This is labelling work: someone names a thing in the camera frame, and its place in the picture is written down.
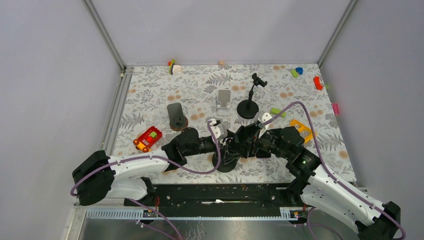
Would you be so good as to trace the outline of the black tripod stand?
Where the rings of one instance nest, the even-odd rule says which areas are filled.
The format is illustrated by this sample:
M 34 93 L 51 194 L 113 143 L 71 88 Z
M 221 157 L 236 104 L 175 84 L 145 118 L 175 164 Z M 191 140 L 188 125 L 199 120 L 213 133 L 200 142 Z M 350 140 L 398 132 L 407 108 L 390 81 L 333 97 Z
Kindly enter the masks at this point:
M 220 147 L 220 163 L 218 164 L 218 153 L 215 152 L 212 155 L 212 165 L 218 172 L 228 173 L 236 167 L 240 157 L 241 155 L 238 152 L 232 151 L 224 145 Z
M 258 77 L 257 73 L 253 73 L 252 76 L 252 87 L 248 92 L 248 99 L 241 101 L 236 108 L 237 114 L 243 119 L 253 119 L 255 115 L 259 112 L 259 106 L 256 102 L 253 101 L 254 88 L 261 86 L 266 87 L 268 85 L 267 81 L 263 81 Z

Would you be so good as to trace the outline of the wooden-base grey phone stand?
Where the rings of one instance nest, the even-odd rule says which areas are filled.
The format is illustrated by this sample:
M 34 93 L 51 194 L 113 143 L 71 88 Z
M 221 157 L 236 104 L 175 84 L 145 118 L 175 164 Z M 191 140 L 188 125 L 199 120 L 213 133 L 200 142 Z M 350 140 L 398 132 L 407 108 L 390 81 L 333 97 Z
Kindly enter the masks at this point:
M 169 126 L 173 131 L 181 132 L 188 126 L 188 119 L 185 117 L 182 105 L 179 102 L 169 104 L 167 112 Z

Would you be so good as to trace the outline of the purple-edged black phone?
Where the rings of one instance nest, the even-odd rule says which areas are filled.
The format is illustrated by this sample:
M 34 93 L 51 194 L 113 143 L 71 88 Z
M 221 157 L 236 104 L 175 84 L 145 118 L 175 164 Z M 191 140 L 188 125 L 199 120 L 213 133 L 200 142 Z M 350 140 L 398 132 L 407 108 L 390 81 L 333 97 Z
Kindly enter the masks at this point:
M 266 159 L 266 158 L 270 158 L 272 156 L 272 154 L 270 152 L 264 151 L 262 149 L 258 149 L 255 157 L 258 159 Z

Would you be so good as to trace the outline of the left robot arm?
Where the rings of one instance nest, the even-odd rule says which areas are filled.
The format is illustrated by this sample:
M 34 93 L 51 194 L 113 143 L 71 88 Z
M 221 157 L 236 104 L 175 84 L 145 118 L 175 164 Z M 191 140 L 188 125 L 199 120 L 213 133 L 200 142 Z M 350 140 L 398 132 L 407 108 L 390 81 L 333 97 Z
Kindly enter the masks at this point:
M 208 175 L 217 171 L 197 171 L 186 167 L 187 157 L 214 153 L 219 161 L 221 142 L 234 133 L 212 126 L 210 136 L 199 137 L 194 128 L 187 128 L 168 144 L 151 152 L 131 156 L 109 156 L 105 150 L 97 150 L 84 160 L 72 173 L 74 185 L 70 195 L 78 198 L 80 205 L 90 206 L 104 199 L 133 199 L 148 206 L 155 200 L 153 185 L 148 178 L 152 173 L 182 169 L 196 175 Z

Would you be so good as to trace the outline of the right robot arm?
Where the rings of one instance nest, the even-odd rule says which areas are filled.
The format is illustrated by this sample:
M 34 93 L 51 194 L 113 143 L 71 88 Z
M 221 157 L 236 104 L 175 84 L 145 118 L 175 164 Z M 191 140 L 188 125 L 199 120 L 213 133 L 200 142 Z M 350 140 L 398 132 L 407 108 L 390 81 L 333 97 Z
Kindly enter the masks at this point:
M 361 240 L 392 240 L 401 229 L 400 207 L 383 203 L 338 176 L 319 156 L 305 148 L 294 126 L 264 130 L 258 123 L 241 126 L 229 141 L 230 150 L 241 157 L 286 159 L 295 177 L 287 188 L 287 201 L 318 208 L 352 229 Z

